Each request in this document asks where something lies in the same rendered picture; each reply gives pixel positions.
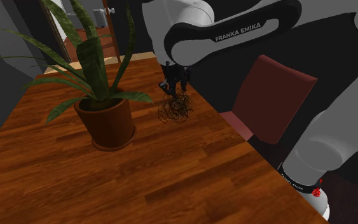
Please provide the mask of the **brown wooden door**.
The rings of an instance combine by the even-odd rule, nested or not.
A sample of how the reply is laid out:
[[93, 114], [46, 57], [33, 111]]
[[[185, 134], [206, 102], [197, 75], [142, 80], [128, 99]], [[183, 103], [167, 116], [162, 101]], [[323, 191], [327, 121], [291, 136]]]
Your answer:
[[[57, 16], [52, 12], [50, 7], [47, 7], [55, 27], [57, 28], [58, 35], [60, 36], [63, 46], [67, 52], [68, 57], [71, 62], [77, 62], [78, 57], [76, 56], [76, 45], [82, 41], [87, 40], [87, 35], [85, 28], [80, 22], [79, 16], [75, 13], [71, 6], [70, 0], [40, 0], [42, 3], [44, 1], [50, 1], [57, 5], [59, 9], [62, 10], [62, 13], [59, 13], [59, 18], [66, 18], [67, 22], [64, 22], [66, 25], [72, 25], [70, 33], [74, 35], [74, 41], [71, 41], [71, 38], [68, 35], [68, 32], [63, 28], [63, 24], [59, 21]], [[109, 25], [107, 24], [107, 13], [106, 9], [102, 4], [102, 0], [78, 0], [78, 2], [85, 8], [86, 14], [91, 18], [92, 24], [95, 26], [98, 36], [102, 44], [102, 49], [104, 56], [108, 59], [110, 57], [115, 57], [118, 51], [114, 42], [116, 38], [114, 33], [111, 32]]]

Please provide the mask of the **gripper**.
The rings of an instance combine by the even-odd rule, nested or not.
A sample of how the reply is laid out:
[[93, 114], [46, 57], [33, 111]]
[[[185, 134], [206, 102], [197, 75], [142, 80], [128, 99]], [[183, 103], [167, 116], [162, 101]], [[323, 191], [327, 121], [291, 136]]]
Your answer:
[[166, 94], [170, 94], [169, 83], [172, 83], [173, 81], [176, 83], [180, 81], [181, 91], [186, 92], [186, 87], [191, 74], [191, 66], [185, 67], [179, 64], [167, 62], [165, 65], [162, 65], [162, 69], [165, 80], [163, 82], [159, 82], [158, 86]]

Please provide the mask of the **dark red chair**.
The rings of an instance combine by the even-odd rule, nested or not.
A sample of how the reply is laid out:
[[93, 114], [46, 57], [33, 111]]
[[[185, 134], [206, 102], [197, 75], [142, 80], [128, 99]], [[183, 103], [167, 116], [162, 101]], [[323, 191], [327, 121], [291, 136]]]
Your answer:
[[317, 78], [260, 55], [238, 91], [231, 111], [220, 115], [245, 139], [279, 142]]

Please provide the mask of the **brown wooden table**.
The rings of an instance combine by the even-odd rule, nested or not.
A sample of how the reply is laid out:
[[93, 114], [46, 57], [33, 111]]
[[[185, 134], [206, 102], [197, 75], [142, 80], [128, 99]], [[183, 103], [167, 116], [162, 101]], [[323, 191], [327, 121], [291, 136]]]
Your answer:
[[79, 96], [48, 83], [29, 88], [0, 130], [0, 224], [328, 224], [205, 99], [163, 123], [162, 69], [132, 61], [120, 86], [149, 94], [131, 102], [135, 139], [95, 149], [73, 108]]

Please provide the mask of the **green plant in brown pot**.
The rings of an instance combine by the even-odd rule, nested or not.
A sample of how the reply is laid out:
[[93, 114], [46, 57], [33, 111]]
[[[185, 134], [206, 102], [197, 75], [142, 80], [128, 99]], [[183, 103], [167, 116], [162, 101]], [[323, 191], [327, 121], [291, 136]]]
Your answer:
[[58, 53], [45, 44], [22, 35], [21, 37], [24, 40], [51, 57], [57, 63], [53, 70], [61, 74], [59, 78], [36, 78], [23, 87], [59, 83], [80, 90], [83, 96], [60, 103], [50, 111], [47, 120], [50, 122], [69, 107], [73, 107], [91, 135], [92, 145], [95, 148], [100, 151], [116, 151], [126, 147], [133, 141], [137, 133], [129, 102], [151, 102], [148, 94], [125, 92], [118, 86], [130, 63], [135, 46], [136, 33], [131, 13], [127, 12], [129, 31], [127, 53], [120, 64], [114, 82], [110, 84], [107, 78], [101, 36], [98, 35], [93, 20], [81, 3], [78, 0], [70, 0], [72, 8], [85, 30], [85, 40], [81, 39], [61, 7], [52, 0], [41, 0], [41, 2], [52, 12], [75, 47], [81, 69], [74, 69]]

